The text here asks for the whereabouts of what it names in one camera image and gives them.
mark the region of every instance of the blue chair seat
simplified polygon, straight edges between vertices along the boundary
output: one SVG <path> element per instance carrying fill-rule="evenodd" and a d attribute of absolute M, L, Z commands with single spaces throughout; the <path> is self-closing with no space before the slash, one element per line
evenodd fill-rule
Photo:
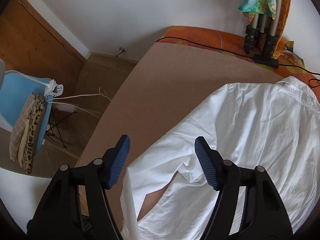
<path fill-rule="evenodd" d="M 33 78 L 45 83 L 49 83 L 51 81 L 50 78 Z M 13 127 L 29 95 L 31 93 L 40 93 L 42 96 L 44 96 L 45 88 L 45 85 L 34 82 L 17 73 L 8 73 L 4 76 L 4 81 L 0 89 L 1 116 L 11 127 Z M 44 134 L 47 128 L 47 124 L 49 121 L 51 106 L 52 103 L 46 103 L 44 117 L 36 141 L 35 153 L 37 153 L 40 150 Z"/>

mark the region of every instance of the black cable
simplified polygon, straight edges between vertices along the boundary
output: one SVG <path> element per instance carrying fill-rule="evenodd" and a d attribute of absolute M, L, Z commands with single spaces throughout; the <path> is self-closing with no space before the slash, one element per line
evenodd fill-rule
<path fill-rule="evenodd" d="M 171 36 L 160 38 L 160 39 L 157 40 L 156 42 L 161 41 L 161 40 L 163 40 L 163 39 L 167 39 L 167 38 L 177 39 L 177 40 L 183 40 L 183 41 L 188 41 L 188 42 L 191 42 L 191 43 L 196 44 L 196 45 L 198 45 L 198 46 L 203 46 L 203 47 L 210 48 L 210 49 L 222 50 L 222 51 L 225 51 L 225 52 L 229 52 L 229 53 L 238 55 L 238 56 L 240 56 L 240 57 L 253 58 L 253 57 L 251 57 L 251 56 L 241 55 L 241 54 L 238 54 L 238 53 L 235 53 L 235 52 L 233 52 L 233 51 L 226 50 L 226 49 L 218 49 L 218 48 L 215 48 L 215 47 L 211 47 L 211 46 L 209 46 L 209 45 L 203 45 L 203 44 L 200 44 L 200 43 L 197 43 L 197 42 L 194 42 L 194 41 L 190 41 L 190 40 L 187 40 L 187 39 L 177 38 L 177 37 L 171 37 Z M 304 70 L 304 71 L 306 71 L 306 72 L 308 72 L 308 73 L 310 73 L 310 74 L 320 76 L 320 73 L 311 72 L 311 71 L 306 70 L 305 68 L 300 67 L 300 66 L 297 66 L 297 65 L 286 65 L 286 64 L 279 64 L 279 65 L 280 65 L 280 66 L 285 66 L 285 67 L 297 67 L 297 68 L 300 68 L 300 69 L 302 69 L 302 70 Z M 317 80 L 317 82 L 318 82 L 319 85 L 317 85 L 317 86 L 311 86 L 311 85 L 310 85 L 310 81 L 311 81 L 311 80 Z M 309 87 L 311 87 L 311 88 L 316 88 L 316 87 L 319 87 L 319 86 L 320 86 L 320 79 L 318 79 L 318 78 L 311 78 L 311 79 L 309 80 Z"/>
<path fill-rule="evenodd" d="M 163 40 L 163 39 L 167 39 L 167 38 L 171 38 L 171 39 L 178 39 L 178 40 L 183 40 L 183 41 L 188 41 L 188 42 L 191 42 L 191 43 L 196 44 L 196 45 L 199 45 L 199 46 L 203 46 L 203 47 L 210 48 L 210 49 L 222 50 L 222 51 L 225 51 L 225 52 L 229 52 L 229 53 L 232 53 L 232 54 L 238 55 L 238 56 L 240 56 L 240 57 L 253 58 L 252 56 L 248 56 L 248 55 L 241 55 L 241 54 L 238 54 L 238 53 L 235 53 L 235 52 L 232 52 L 232 51 L 226 50 L 226 49 L 219 49 L 219 48 L 211 47 L 211 46 L 208 46 L 208 45 L 203 45 L 203 44 L 200 44 L 200 43 L 196 43 L 196 42 L 194 42 L 194 41 L 189 41 L 189 40 L 187 40 L 187 39 L 177 38 L 177 37 L 163 37 L 163 38 L 161 38 L 161 39 L 157 40 L 156 42 L 161 41 L 161 40 Z"/>

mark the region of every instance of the wooden door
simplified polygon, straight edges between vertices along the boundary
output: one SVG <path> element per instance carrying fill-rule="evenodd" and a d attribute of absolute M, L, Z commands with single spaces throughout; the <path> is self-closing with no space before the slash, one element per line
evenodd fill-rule
<path fill-rule="evenodd" d="M 52 30 L 50 33 L 44 28 L 44 20 L 40 24 L 29 11 L 20 0 L 10 0 L 0 16 L 0 58 L 6 70 L 54 79 L 64 85 L 63 96 L 73 95 L 83 60 L 66 49 Z"/>

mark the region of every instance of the plaid fabric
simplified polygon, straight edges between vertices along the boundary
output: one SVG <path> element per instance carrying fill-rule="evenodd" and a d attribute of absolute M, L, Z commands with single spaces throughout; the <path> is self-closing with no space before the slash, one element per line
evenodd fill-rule
<path fill-rule="evenodd" d="M 18 150 L 19 150 L 24 129 L 26 127 L 26 118 L 31 114 L 34 105 L 35 105 L 35 95 L 31 93 L 25 105 L 22 108 L 19 118 L 17 119 L 14 127 L 12 128 L 10 145 L 9 145 L 9 153 L 10 153 L 10 159 L 15 162 L 18 161 Z"/>

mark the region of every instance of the white clip lamp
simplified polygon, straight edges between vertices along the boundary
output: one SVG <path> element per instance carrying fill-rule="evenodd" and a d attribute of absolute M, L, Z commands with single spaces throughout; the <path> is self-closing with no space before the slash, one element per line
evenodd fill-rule
<path fill-rule="evenodd" d="M 9 74 L 9 73 L 17 73 L 27 79 L 30 79 L 34 82 L 37 82 L 39 84 L 46 86 L 46 88 L 44 90 L 44 96 L 52 95 L 54 97 L 57 97 L 57 96 L 61 96 L 63 93 L 63 85 L 57 85 L 57 83 L 53 79 L 49 83 L 44 83 L 44 82 L 41 82 L 40 80 L 37 80 L 37 79 L 30 77 L 30 76 L 27 76 L 19 71 L 16 71 L 16 70 L 5 71 L 5 64 L 2 59 L 0 59 L 0 89 L 3 84 L 4 75 Z"/>

